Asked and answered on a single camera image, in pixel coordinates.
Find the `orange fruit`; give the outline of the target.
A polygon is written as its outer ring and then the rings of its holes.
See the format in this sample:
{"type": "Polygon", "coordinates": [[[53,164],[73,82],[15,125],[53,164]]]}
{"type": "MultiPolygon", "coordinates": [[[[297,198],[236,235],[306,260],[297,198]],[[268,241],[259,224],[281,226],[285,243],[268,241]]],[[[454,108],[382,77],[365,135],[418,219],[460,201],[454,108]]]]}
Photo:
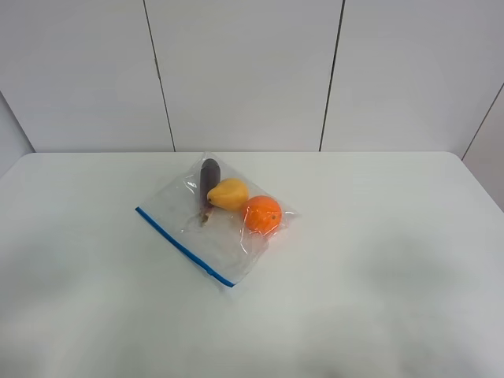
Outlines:
{"type": "Polygon", "coordinates": [[[247,229],[268,235],[282,221],[280,204],[272,197],[259,195],[250,198],[243,206],[243,220],[247,229]]]}

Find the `yellow pear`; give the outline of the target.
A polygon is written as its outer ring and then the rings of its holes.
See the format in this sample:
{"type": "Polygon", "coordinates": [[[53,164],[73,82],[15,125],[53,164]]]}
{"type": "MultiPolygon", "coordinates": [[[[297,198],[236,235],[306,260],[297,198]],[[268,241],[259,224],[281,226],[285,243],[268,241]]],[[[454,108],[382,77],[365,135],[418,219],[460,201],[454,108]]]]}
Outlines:
{"type": "Polygon", "coordinates": [[[207,194],[210,204],[231,212],[239,211],[248,199],[247,185],[237,178],[222,180],[207,194]]]}

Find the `clear zip bag blue seal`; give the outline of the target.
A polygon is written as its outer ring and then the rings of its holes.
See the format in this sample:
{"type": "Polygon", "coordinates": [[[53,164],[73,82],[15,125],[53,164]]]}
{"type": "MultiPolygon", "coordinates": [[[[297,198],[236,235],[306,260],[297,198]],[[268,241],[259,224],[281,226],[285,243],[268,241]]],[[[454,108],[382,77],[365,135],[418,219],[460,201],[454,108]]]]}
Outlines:
{"type": "Polygon", "coordinates": [[[286,230],[299,214],[292,207],[271,196],[227,165],[215,154],[205,152],[191,166],[137,206],[135,211],[159,235],[181,254],[225,287],[234,287],[254,267],[269,248],[271,239],[286,230]],[[200,169],[205,159],[220,166],[220,181],[242,180],[248,187],[249,199],[259,195],[274,198],[283,212],[280,226],[268,235],[252,232],[243,220],[243,206],[231,212],[214,206],[204,226],[199,220],[200,169]]]}

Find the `dark purple eggplant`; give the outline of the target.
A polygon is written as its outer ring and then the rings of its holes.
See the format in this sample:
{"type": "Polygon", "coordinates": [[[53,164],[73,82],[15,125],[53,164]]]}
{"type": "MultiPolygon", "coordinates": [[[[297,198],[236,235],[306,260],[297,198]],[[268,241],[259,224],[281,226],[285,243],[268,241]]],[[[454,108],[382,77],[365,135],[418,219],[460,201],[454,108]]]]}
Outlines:
{"type": "Polygon", "coordinates": [[[204,226],[213,213],[213,204],[207,198],[208,193],[221,181],[221,168],[216,160],[205,159],[200,169],[199,180],[199,220],[204,226]]]}

